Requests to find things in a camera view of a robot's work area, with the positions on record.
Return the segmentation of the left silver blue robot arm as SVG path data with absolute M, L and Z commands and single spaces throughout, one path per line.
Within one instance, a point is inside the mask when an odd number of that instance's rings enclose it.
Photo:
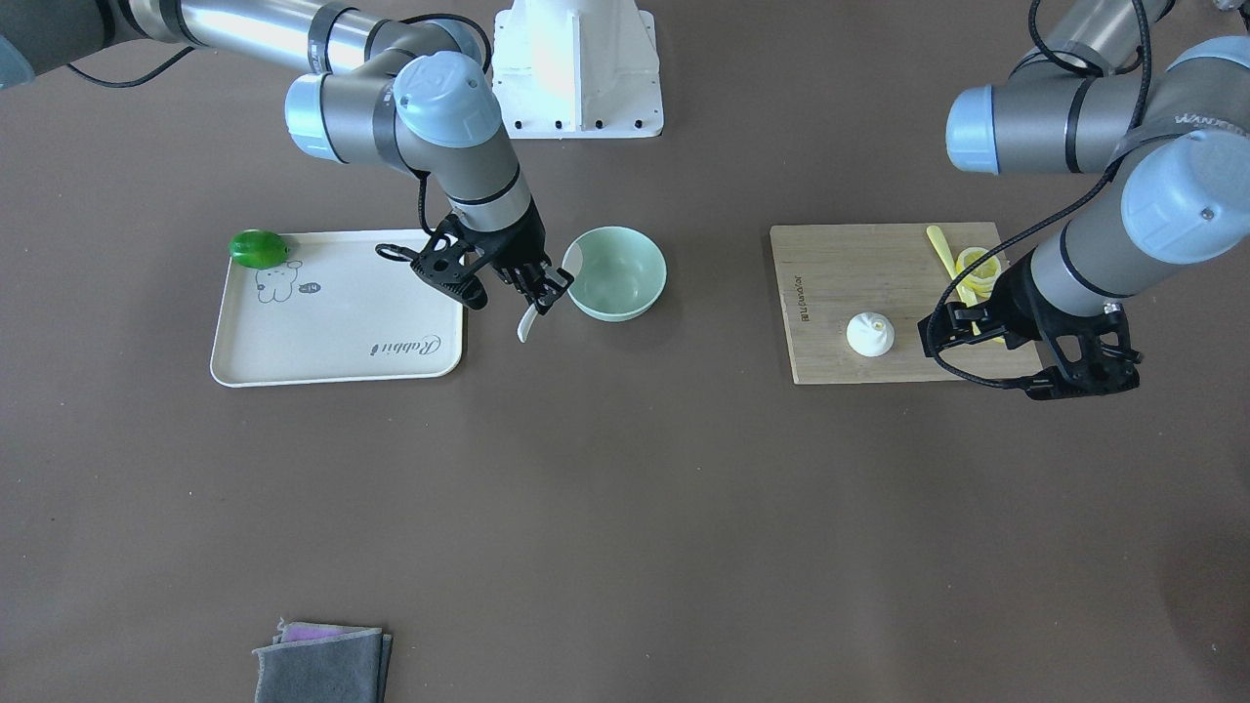
M 992 339 L 1044 343 L 1054 364 L 988 380 L 1038 400 L 1134 389 L 1142 357 L 1122 303 L 1248 236 L 1248 35 L 1152 68 L 1170 1 L 1078 1 L 1006 83 L 966 90 L 945 129 L 964 173 L 1089 173 L 1099 181 L 1042 221 L 1058 234 L 1009 266 L 988 300 L 942 293 L 918 325 L 925 357 Z

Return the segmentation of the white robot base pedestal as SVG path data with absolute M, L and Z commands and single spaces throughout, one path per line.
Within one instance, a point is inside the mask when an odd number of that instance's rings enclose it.
M 658 138 L 655 18 L 634 1 L 514 1 L 494 18 L 494 94 L 514 140 Z

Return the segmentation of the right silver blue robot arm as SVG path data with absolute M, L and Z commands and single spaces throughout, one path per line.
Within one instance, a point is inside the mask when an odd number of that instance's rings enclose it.
M 488 43 L 465 18 L 402 23 L 344 1 L 5 1 L 1 33 L 6 88 L 142 38 L 296 68 L 284 114 L 300 151 L 432 178 L 449 200 L 421 249 L 380 244 L 380 256 L 468 309 L 486 306 L 485 266 L 536 314 L 574 281 L 546 254 Z

